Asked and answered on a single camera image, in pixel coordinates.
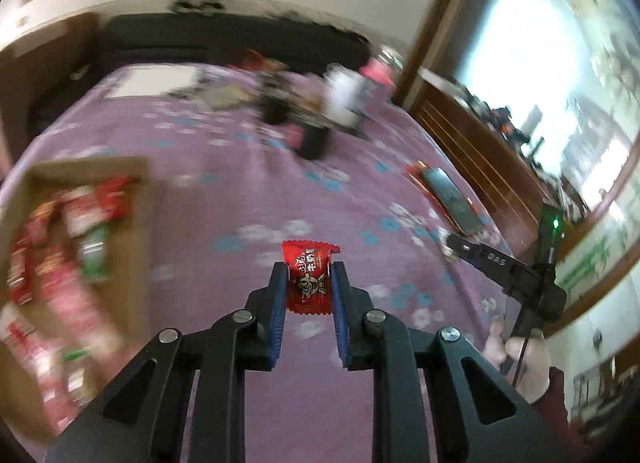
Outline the person's right hand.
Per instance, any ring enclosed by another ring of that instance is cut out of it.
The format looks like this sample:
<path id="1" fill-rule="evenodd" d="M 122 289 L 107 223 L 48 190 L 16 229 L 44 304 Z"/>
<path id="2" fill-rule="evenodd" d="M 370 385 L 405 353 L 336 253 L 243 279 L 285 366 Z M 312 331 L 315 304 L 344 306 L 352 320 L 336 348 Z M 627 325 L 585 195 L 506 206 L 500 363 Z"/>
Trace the person's right hand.
<path id="1" fill-rule="evenodd" d="M 528 337 L 504 338 L 504 322 L 491 322 L 483 356 L 496 368 L 506 361 L 516 363 L 518 375 L 513 383 L 520 395 L 532 405 L 548 391 L 550 386 L 551 357 L 542 332 L 533 329 Z"/>

